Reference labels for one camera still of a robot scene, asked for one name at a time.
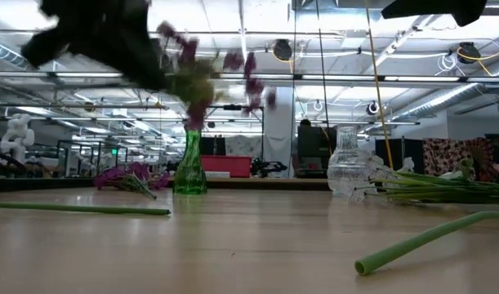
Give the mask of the brown patterned cloth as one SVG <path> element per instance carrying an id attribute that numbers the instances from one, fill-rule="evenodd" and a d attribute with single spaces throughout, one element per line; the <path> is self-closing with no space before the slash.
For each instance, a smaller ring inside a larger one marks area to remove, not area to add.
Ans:
<path id="1" fill-rule="evenodd" d="M 497 173 L 492 167 L 494 150 L 495 143 L 481 137 L 472 140 L 424 139 L 424 173 L 441 176 L 446 172 L 455 172 L 462 159 L 471 159 L 474 179 L 494 182 L 497 177 Z"/>

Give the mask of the pale white artificial flower bunch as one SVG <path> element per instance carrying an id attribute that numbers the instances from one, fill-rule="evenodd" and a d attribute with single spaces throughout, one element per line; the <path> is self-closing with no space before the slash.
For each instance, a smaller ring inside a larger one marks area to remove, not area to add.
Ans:
<path id="1" fill-rule="evenodd" d="M 382 168 L 382 177 L 355 192 L 406 203 L 499 204 L 499 184 L 475 180 L 446 180 L 409 171 Z"/>

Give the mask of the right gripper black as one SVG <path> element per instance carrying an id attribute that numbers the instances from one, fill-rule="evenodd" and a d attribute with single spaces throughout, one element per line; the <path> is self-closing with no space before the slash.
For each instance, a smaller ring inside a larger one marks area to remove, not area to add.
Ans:
<path id="1" fill-rule="evenodd" d="M 384 19 L 432 14 L 451 14 L 460 27 L 475 22 L 488 0 L 394 0 L 381 14 Z"/>

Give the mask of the dark purple artificial tulip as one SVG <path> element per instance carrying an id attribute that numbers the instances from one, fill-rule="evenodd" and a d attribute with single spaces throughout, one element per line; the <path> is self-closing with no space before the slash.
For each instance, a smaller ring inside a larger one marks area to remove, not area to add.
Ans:
<path id="1" fill-rule="evenodd" d="M 0 208 L 24 209 L 24 210 L 47 210 L 61 212 L 90 212 L 104 214 L 139 214 L 151 216 L 169 216 L 171 212 L 167 209 L 138 208 L 138 207 L 95 207 L 95 206 L 70 206 L 45 203 L 0 203 Z"/>

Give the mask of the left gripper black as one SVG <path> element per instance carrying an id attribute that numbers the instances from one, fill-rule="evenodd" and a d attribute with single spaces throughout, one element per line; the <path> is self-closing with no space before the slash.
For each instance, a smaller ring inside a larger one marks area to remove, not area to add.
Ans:
<path id="1" fill-rule="evenodd" d="M 162 48 L 147 32 L 149 6 L 150 0 L 41 0 L 39 10 L 58 22 L 34 34 L 21 55 L 38 68 L 67 51 L 114 68 L 145 89 L 164 90 Z"/>

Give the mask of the green glass vase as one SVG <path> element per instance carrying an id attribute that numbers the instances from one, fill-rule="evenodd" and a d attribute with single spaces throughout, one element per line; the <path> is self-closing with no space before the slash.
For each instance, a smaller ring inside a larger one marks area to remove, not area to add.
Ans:
<path id="1" fill-rule="evenodd" d="M 173 179 L 173 193 L 199 195 L 207 192 L 207 178 L 201 161 L 201 132 L 188 130 L 184 157 Z"/>

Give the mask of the white artificial tulip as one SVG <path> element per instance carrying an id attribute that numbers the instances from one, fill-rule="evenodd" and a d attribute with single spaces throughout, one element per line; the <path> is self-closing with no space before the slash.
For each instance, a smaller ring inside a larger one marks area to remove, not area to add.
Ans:
<path id="1" fill-rule="evenodd" d="M 499 219 L 499 212 L 476 212 L 462 218 L 437 225 L 424 231 L 417 236 L 396 243 L 390 247 L 373 253 L 369 256 L 357 259 L 354 262 L 354 269 L 358 275 L 368 275 L 384 265 L 397 260 L 401 256 L 413 252 L 419 247 L 433 242 L 438 238 L 464 229 L 480 221 Z"/>
<path id="2" fill-rule="evenodd" d="M 471 158 L 464 158 L 459 162 L 456 171 L 442 174 L 440 178 L 446 180 L 473 180 L 475 178 L 474 161 Z"/>

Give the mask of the clear glass vase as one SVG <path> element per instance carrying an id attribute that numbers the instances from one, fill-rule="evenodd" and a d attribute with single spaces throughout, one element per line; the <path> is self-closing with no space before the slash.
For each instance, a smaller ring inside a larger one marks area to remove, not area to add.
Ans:
<path id="1" fill-rule="evenodd" d="M 359 148 L 355 127 L 338 127 L 336 149 L 327 165 L 327 183 L 334 195 L 349 197 L 368 184 L 368 154 Z"/>

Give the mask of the black metal frame stand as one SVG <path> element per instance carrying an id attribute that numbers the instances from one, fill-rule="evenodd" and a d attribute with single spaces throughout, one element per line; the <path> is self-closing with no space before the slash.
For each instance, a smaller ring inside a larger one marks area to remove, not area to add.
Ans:
<path id="1" fill-rule="evenodd" d="M 227 155 L 263 158 L 265 109 L 247 105 L 213 105 L 207 109 L 202 135 L 225 139 Z"/>

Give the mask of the black aluminium table frame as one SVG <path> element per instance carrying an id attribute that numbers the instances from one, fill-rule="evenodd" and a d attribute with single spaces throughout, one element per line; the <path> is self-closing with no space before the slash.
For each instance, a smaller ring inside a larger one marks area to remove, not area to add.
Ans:
<path id="1" fill-rule="evenodd" d="M 13 178 L 0 179 L 0 192 L 35 189 L 76 189 L 93 187 L 92 178 Z M 325 179 L 211 178 L 209 189 L 258 189 L 329 191 Z"/>

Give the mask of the purple artificial flower bunch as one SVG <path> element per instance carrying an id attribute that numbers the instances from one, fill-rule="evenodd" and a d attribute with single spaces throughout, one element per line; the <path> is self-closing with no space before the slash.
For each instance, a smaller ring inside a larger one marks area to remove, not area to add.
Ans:
<path id="1" fill-rule="evenodd" d="M 200 131 L 203 129 L 207 108 L 213 102 L 225 97 L 225 93 L 215 92 L 211 82 L 212 76 L 217 74 L 214 67 L 217 58 L 198 59 L 196 57 L 198 39 L 186 39 L 166 21 L 163 21 L 157 27 L 157 32 L 164 38 L 174 41 L 181 48 L 177 58 L 178 70 L 167 77 L 167 93 L 178 97 L 186 105 L 188 116 L 185 123 L 186 128 Z M 246 114 L 259 108 L 263 100 L 266 101 L 269 107 L 275 107 L 276 91 L 266 91 L 265 84 L 253 75 L 256 70 L 254 53 L 249 52 L 244 55 L 240 50 L 228 51 L 223 59 L 222 68 L 231 71 L 240 69 L 243 71 L 245 95 L 249 98 L 248 107 L 244 110 Z"/>
<path id="2" fill-rule="evenodd" d="M 147 163 L 133 162 L 127 167 L 111 167 L 99 173 L 93 180 L 97 189 L 115 189 L 135 192 L 156 199 L 154 191 L 164 189 L 169 182 L 169 174 L 152 174 Z"/>

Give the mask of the red plastic bin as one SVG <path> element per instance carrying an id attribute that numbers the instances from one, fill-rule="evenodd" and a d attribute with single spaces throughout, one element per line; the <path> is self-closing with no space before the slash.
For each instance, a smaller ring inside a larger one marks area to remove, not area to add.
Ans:
<path id="1" fill-rule="evenodd" d="M 201 161 L 206 172 L 228 172 L 233 178 L 251 176 L 251 157 L 203 155 Z"/>

